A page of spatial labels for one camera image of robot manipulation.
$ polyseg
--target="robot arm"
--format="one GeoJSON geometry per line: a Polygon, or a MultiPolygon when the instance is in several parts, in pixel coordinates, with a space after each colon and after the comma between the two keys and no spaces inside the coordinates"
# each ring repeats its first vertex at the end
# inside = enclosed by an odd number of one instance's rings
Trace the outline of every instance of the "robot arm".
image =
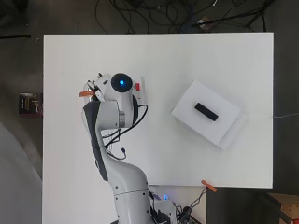
{"type": "Polygon", "coordinates": [[[130,128],[138,105],[133,82],[125,74],[99,77],[90,89],[82,117],[91,136],[93,154],[101,176],[113,189],[120,224],[150,224],[150,192],[144,172],[132,164],[112,159],[104,145],[103,130],[130,128]]]}

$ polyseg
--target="white foam box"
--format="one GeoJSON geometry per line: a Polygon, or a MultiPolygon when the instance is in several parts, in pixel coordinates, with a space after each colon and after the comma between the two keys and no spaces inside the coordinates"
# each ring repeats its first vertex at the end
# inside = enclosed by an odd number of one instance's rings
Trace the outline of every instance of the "white foam box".
{"type": "Polygon", "coordinates": [[[198,80],[187,89],[172,110],[172,114],[222,149],[226,149],[232,143],[246,118],[238,106],[198,80]],[[213,121],[195,109],[198,103],[218,115],[218,118],[213,121]]]}

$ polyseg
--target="orange clip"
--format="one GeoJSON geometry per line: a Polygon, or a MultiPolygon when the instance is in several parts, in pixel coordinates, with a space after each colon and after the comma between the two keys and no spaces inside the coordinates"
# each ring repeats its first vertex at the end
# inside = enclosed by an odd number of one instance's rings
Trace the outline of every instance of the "orange clip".
{"type": "Polygon", "coordinates": [[[94,91],[82,91],[79,94],[79,97],[88,97],[88,96],[94,96],[94,95],[95,95],[94,91]]]}
{"type": "Polygon", "coordinates": [[[216,193],[217,189],[215,187],[211,186],[210,184],[208,184],[205,180],[202,180],[202,184],[216,193]]]}

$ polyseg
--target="white table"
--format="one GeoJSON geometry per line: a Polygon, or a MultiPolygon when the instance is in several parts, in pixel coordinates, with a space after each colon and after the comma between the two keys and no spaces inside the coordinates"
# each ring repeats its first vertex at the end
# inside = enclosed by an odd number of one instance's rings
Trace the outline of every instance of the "white table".
{"type": "Polygon", "coordinates": [[[44,224],[116,219],[78,98],[99,72],[146,80],[149,113],[114,151],[125,147],[151,185],[272,187],[272,34],[47,35],[44,61],[44,224]],[[227,150],[170,115],[195,78],[248,116],[227,150]]]}

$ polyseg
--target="gray floor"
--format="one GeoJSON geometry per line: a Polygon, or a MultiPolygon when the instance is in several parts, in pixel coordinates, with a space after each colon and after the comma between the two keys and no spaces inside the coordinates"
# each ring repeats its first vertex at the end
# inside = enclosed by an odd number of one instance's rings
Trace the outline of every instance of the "gray floor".
{"type": "MultiPolygon", "coordinates": [[[[211,1],[200,0],[198,8],[211,1]]],[[[251,10],[260,5],[261,0],[247,0],[246,4],[234,9],[236,12],[251,10]]],[[[159,1],[149,1],[155,5],[159,1]]],[[[0,35],[31,34],[31,39],[0,40],[0,120],[13,132],[23,146],[32,139],[33,145],[42,156],[42,118],[24,118],[18,115],[18,97],[20,92],[43,91],[43,35],[46,34],[103,34],[103,30],[94,19],[96,0],[32,0],[28,8],[28,27],[0,29],[0,35]]],[[[208,15],[212,19],[221,18],[231,7],[231,0],[220,0],[219,4],[198,15],[208,15]]],[[[275,66],[274,66],[274,114],[276,116],[299,112],[299,20],[297,19],[296,0],[277,0],[267,11],[266,22],[269,31],[275,33],[275,66]]],[[[154,14],[159,22],[166,22],[159,14],[154,14]]],[[[107,0],[102,0],[98,8],[98,18],[111,34],[125,34],[127,25],[121,15],[107,0]]],[[[133,14],[133,26],[137,34],[147,32],[146,23],[133,14]]],[[[153,34],[167,33],[167,28],[150,23],[153,34]]],[[[258,20],[252,28],[262,31],[258,20]]],[[[187,29],[196,33],[196,29],[187,29]]],[[[213,32],[247,32],[246,29],[221,24],[213,32]]],[[[275,119],[274,121],[274,192],[299,195],[299,117],[275,119]]],[[[230,214],[227,206],[232,206],[232,198],[248,202],[251,198],[241,197],[238,189],[221,189],[217,195],[208,195],[208,223],[236,223],[241,214],[256,215],[246,203],[238,206],[236,213],[230,214]]]]}

